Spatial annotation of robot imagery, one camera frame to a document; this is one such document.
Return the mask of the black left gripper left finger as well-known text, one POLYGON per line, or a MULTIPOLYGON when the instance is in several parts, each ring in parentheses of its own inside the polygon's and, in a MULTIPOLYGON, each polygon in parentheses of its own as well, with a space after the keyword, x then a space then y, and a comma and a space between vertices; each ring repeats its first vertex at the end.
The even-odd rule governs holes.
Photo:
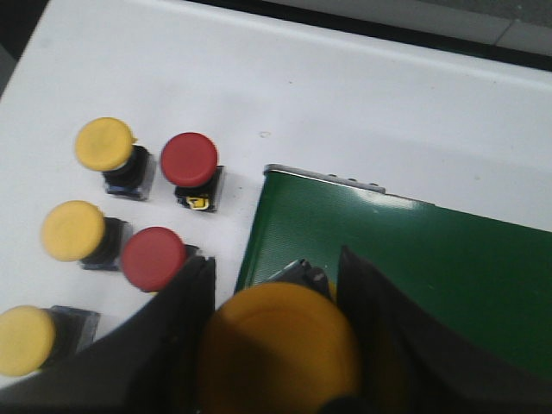
POLYGON ((3 413, 196 413, 198 345, 215 309, 216 262, 191 258, 126 323, 1 391, 3 413))

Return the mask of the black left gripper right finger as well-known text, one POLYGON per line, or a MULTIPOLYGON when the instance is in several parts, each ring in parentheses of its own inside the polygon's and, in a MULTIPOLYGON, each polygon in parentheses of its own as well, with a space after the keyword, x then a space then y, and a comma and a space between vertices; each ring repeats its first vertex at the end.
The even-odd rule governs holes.
POLYGON ((344 247, 337 304, 361 350, 359 396, 340 413, 549 413, 551 383, 473 345, 344 247))

